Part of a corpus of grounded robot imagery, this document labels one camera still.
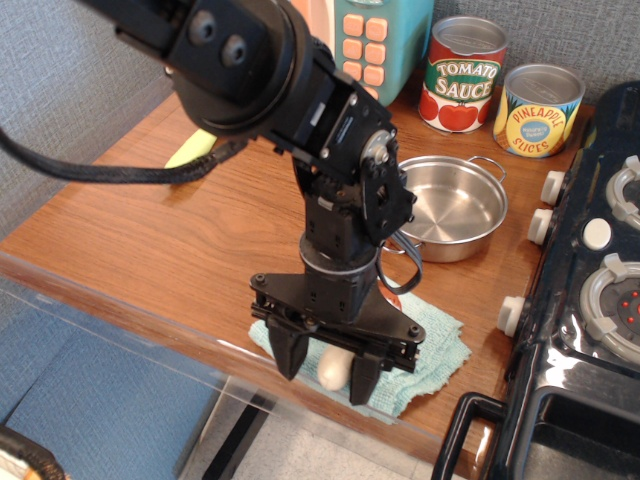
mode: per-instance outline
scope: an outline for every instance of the teal toy microwave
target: teal toy microwave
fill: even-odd
[[[381,104],[396,98],[427,52],[434,0],[291,0],[336,66]]]

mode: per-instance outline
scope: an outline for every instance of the toy stove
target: toy stove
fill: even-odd
[[[640,479],[640,82],[596,107],[571,170],[551,172],[529,239],[543,257],[514,336],[506,403],[465,395],[434,469],[451,474],[473,418],[496,423],[487,478]]]

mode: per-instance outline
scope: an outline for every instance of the stove knob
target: stove knob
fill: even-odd
[[[582,240],[590,250],[603,250],[611,241],[611,226],[603,218],[594,218],[584,227]]]
[[[540,200],[544,203],[548,203],[552,207],[555,207],[558,203],[558,198],[560,197],[562,182],[564,182],[564,172],[551,170],[547,174],[547,179],[544,181]]]
[[[553,210],[543,210],[541,208],[536,209],[529,224],[529,233],[527,238],[536,245],[542,245],[544,239],[547,236],[549,227],[551,226],[551,217],[553,216]]]
[[[524,309],[524,297],[504,297],[498,314],[498,329],[506,336],[513,337]]]

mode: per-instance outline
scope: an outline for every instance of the orange buttons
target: orange buttons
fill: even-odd
[[[376,100],[378,100],[379,95],[378,92],[376,91],[375,88],[371,88],[371,87],[364,87],[364,89],[367,91],[367,93],[369,95],[371,95],[373,98],[375,98]]]
[[[387,58],[387,48],[381,43],[368,43],[364,49],[364,58],[369,63],[382,65]]]
[[[362,80],[362,65],[357,62],[344,62],[342,71],[351,75],[357,82]]]
[[[389,33],[389,23],[384,18],[372,18],[367,21],[367,38],[374,42],[384,42]]]
[[[342,52],[347,58],[352,60],[359,60],[362,58],[362,42],[347,38],[342,44]]]
[[[364,69],[364,81],[374,87],[379,87],[384,83],[384,68],[368,65]]]
[[[364,33],[364,18],[350,13],[342,20],[342,29],[347,35],[359,37]]]

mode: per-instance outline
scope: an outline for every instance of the gray carpeted wall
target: gray carpeted wall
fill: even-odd
[[[532,62],[576,69],[588,103],[640,78],[638,0],[436,0],[436,21],[460,14],[507,30],[503,72]],[[0,66],[0,125],[37,151],[76,162],[93,161],[170,91],[158,64],[73,0],[0,2]],[[61,185],[0,153],[0,239]]]

